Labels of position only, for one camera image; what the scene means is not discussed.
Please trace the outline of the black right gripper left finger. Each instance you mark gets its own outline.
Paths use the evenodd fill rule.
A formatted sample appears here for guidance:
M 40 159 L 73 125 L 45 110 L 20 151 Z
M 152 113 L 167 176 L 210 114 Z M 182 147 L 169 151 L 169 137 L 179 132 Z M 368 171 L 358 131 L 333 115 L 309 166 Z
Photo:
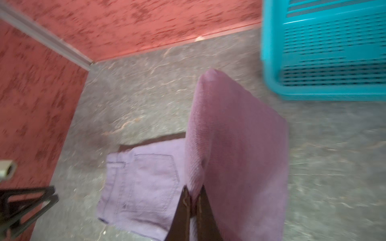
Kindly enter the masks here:
M 165 241 L 189 241 L 190 240 L 190 218 L 191 218 L 191 196 L 186 186 L 180 195 L 178 206 L 173 218 L 170 230 Z

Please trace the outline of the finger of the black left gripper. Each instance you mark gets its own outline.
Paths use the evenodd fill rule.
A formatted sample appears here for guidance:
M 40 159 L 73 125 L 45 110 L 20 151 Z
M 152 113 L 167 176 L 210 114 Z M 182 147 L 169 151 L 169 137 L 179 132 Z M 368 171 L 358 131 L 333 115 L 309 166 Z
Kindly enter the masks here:
M 58 195 L 7 202 L 1 209 L 1 239 L 14 240 L 59 201 Z
M 12 196 L 30 195 L 32 198 L 16 199 L 10 201 Z M 54 186 L 1 189 L 1 211 L 19 211 L 28 208 L 34 209 L 43 202 L 48 202 L 45 206 L 51 208 L 56 204 L 56 194 Z

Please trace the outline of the teal plastic basket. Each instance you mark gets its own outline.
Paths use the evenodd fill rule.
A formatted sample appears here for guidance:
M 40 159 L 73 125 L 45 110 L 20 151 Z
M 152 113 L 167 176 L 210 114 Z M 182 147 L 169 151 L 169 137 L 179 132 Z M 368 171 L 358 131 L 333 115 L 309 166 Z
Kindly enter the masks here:
M 264 1 L 261 60 L 283 99 L 384 101 L 386 2 Z

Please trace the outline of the purple trousers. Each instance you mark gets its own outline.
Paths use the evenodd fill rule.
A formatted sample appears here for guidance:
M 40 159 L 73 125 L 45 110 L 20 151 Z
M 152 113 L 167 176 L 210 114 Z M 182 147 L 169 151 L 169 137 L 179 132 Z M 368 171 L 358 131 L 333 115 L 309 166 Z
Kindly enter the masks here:
M 200 77 L 185 137 L 111 153 L 106 166 L 97 215 L 108 225 L 165 241 L 186 186 L 190 241 L 198 241 L 196 203 L 204 186 L 223 241 L 282 239 L 287 121 L 224 72 Z

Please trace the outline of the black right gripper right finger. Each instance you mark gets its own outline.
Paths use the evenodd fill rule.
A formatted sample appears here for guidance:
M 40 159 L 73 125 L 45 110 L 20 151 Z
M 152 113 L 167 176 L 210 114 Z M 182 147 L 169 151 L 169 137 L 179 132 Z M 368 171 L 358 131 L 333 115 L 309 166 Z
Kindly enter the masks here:
M 196 203 L 198 241 L 223 241 L 203 186 Z

